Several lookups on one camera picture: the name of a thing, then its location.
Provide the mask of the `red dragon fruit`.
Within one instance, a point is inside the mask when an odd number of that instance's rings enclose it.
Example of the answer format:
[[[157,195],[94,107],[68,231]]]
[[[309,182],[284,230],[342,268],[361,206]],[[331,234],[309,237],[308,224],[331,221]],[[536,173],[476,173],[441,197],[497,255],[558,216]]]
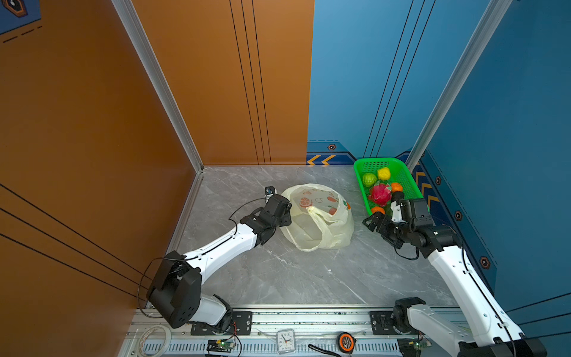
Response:
[[[379,207],[384,207],[392,199],[389,185],[375,184],[369,190],[368,199]]]

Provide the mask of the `orange fruit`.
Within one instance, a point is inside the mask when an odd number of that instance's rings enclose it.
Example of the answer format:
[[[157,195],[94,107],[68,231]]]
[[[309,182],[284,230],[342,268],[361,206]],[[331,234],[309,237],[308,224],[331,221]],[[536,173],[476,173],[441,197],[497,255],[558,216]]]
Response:
[[[403,187],[402,187],[402,185],[401,185],[400,183],[398,183],[398,182],[393,182],[393,183],[391,184],[391,191],[392,191],[393,193],[395,193],[395,192],[403,192],[404,189],[403,189]]]
[[[372,212],[372,214],[377,214],[377,213],[386,214],[385,209],[382,207],[373,207],[371,209],[371,212]]]

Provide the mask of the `bumpy light green fruit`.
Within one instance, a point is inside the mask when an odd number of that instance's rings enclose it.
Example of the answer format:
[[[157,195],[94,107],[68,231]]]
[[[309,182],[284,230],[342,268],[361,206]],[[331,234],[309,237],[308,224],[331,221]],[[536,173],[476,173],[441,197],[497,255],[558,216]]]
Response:
[[[365,188],[372,187],[377,181],[379,181],[379,179],[374,173],[364,173],[361,177],[361,182]]]

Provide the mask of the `yellow lemon fruit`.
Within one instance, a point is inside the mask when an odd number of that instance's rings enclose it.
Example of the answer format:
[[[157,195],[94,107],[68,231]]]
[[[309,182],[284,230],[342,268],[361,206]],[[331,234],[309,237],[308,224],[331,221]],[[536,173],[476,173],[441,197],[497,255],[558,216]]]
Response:
[[[377,170],[377,177],[380,181],[389,181],[391,178],[391,171],[388,167],[383,167]]]

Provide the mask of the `yellow printed plastic bag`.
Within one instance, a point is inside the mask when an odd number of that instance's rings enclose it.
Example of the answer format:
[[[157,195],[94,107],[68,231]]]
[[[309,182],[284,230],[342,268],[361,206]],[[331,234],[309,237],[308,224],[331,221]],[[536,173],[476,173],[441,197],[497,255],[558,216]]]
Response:
[[[291,203],[291,224],[280,230],[297,249],[342,249],[351,243],[355,223],[349,202],[339,192],[322,184],[301,184],[282,196]]]

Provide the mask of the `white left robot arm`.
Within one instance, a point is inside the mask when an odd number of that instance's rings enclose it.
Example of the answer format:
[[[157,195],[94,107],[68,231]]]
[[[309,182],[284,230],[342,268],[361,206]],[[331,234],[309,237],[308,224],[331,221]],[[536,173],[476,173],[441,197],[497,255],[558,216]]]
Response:
[[[160,266],[147,290],[147,300],[173,329],[187,323],[211,326],[226,332],[233,326],[233,308],[218,295],[202,293],[203,284],[239,255],[265,245],[278,228],[291,225],[291,202],[277,193],[267,193],[265,205],[236,221],[233,228],[211,243],[179,254],[160,257]]]

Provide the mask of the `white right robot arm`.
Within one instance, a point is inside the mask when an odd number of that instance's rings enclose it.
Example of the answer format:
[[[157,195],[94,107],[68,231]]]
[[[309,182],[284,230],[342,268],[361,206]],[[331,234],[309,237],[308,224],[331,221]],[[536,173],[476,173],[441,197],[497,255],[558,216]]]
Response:
[[[530,338],[508,316],[472,266],[465,245],[449,226],[437,225],[424,199],[399,199],[391,213],[375,212],[363,225],[399,250],[415,248],[445,281],[458,303],[469,332],[434,312],[419,297],[399,299],[392,313],[397,333],[422,333],[450,356],[546,356],[540,339]]]

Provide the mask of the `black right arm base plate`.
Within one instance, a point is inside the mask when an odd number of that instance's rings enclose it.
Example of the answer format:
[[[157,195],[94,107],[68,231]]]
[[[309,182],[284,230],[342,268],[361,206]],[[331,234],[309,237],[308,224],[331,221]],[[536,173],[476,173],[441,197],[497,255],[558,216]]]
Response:
[[[393,311],[370,312],[370,323],[375,336],[380,335],[419,335],[420,331],[414,329],[403,314]]]

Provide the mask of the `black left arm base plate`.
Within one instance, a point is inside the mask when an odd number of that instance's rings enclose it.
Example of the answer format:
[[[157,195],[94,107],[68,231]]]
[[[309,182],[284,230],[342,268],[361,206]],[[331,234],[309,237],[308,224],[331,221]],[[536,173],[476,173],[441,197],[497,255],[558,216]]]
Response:
[[[251,334],[253,314],[250,311],[232,312],[225,315],[216,325],[209,325],[202,322],[192,323],[192,336],[249,336]]]

